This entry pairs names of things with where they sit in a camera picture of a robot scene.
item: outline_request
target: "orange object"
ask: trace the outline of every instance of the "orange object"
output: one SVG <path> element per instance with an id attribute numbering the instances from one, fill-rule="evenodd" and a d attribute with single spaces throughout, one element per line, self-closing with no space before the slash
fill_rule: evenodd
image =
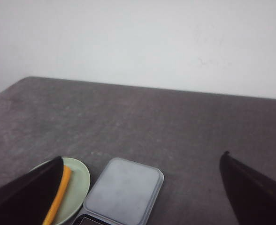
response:
<path id="1" fill-rule="evenodd" d="M 42 225 L 50 225 L 53 222 L 54 217 L 57 214 L 57 211 L 58 211 L 61 201 L 63 199 L 64 193 L 66 191 L 66 187 L 68 185 L 70 175 L 71 175 L 71 169 L 68 166 L 64 165 L 63 175 L 62 175 L 62 179 L 60 182 L 60 186 L 59 186 L 57 195 L 55 196 L 54 201 L 53 201 Z"/>

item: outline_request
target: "digital kitchen scale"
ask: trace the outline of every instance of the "digital kitchen scale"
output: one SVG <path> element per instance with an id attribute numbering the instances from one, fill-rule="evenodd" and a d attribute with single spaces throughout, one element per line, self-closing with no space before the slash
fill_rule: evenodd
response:
<path id="1" fill-rule="evenodd" d="M 163 180 L 157 168 L 113 158 L 73 225 L 145 225 Z"/>

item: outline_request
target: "white wall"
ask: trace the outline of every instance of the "white wall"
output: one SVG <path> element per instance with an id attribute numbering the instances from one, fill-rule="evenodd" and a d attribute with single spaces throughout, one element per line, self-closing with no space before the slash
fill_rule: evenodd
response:
<path id="1" fill-rule="evenodd" d="M 276 1 L 0 0 L 0 91 L 26 76 L 276 98 Z"/>

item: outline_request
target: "light green plate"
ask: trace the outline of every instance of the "light green plate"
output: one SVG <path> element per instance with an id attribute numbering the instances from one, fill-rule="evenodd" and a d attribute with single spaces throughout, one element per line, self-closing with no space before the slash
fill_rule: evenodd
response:
<path id="1" fill-rule="evenodd" d="M 78 211 L 83 205 L 90 186 L 90 174 L 84 163 L 74 158 L 63 157 L 62 159 L 64 165 L 71 169 L 71 177 L 58 212 L 52 222 L 53 225 L 66 222 Z"/>

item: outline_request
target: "speckled surface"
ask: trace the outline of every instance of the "speckled surface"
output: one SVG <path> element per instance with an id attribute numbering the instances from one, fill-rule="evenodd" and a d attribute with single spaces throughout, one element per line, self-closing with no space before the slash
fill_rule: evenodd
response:
<path id="1" fill-rule="evenodd" d="M 0 93 L 0 186 L 57 155 L 92 183 L 121 157 L 165 176 L 149 225 L 238 224 L 224 151 L 276 180 L 276 100 L 25 78 Z"/>

